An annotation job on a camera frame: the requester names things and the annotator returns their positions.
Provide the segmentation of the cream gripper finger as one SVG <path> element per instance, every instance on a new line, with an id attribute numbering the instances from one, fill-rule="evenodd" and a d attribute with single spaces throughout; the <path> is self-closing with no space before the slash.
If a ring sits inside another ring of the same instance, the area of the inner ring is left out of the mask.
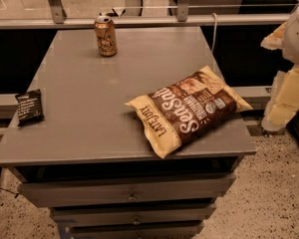
<path id="1" fill-rule="evenodd" d="M 277 29 L 262 40 L 260 46 L 267 50 L 281 50 L 283 48 L 283 36 L 286 25 L 287 23 L 281 24 Z"/>
<path id="2" fill-rule="evenodd" d="M 261 126 L 267 131 L 279 131 L 298 111 L 299 65 L 295 65 L 287 73 L 279 71 L 274 78 Z"/>

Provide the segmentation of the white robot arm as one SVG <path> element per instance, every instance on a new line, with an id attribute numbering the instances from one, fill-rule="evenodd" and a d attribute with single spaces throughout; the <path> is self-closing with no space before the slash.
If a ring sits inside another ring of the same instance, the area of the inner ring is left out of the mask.
<path id="1" fill-rule="evenodd" d="M 268 50 L 282 51 L 282 56 L 294 64 L 287 73 L 279 71 L 274 78 L 271 98 L 261 126 L 267 131 L 284 128 L 299 111 L 299 6 L 287 22 L 265 37 L 260 44 Z"/>

